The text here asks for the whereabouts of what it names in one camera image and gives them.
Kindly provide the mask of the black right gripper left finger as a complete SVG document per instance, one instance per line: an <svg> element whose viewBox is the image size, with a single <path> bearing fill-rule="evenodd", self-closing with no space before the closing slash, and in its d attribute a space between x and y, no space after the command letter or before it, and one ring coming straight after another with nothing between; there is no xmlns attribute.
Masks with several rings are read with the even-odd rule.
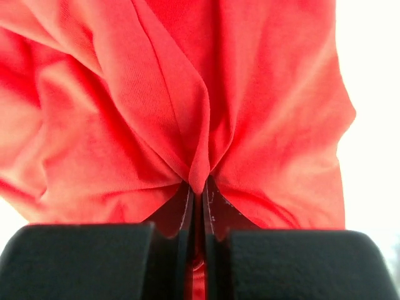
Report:
<svg viewBox="0 0 400 300"><path fill-rule="evenodd" d="M140 223L22 227L1 254L2 299L191 299L193 191Z"/></svg>

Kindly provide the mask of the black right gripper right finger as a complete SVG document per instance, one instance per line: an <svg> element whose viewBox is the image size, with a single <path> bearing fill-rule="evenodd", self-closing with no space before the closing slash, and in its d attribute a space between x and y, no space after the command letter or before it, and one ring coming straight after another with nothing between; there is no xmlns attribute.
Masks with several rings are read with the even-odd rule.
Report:
<svg viewBox="0 0 400 300"><path fill-rule="evenodd" d="M202 193L208 299L391 299L373 240L357 231L262 229L213 178Z"/></svg>

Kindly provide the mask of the red tank top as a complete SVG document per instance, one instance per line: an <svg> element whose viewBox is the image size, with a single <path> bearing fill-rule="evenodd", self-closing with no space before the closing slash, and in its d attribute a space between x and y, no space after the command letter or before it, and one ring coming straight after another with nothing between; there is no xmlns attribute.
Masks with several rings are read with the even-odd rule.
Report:
<svg viewBox="0 0 400 300"><path fill-rule="evenodd" d="M138 223L208 178L265 229L344 229L335 1L2 1L1 197Z"/></svg>

